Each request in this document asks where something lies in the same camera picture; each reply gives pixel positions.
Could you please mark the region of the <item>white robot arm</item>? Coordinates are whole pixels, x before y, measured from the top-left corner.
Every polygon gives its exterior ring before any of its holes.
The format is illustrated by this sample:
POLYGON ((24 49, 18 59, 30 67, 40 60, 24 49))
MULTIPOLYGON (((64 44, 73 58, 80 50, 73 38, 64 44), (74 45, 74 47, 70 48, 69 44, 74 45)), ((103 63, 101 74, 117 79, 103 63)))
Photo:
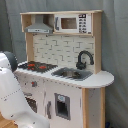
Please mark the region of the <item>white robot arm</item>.
POLYGON ((14 75, 17 59, 11 52, 0 52, 0 112, 18 128, 50 128, 48 120, 35 113, 27 103, 14 75))

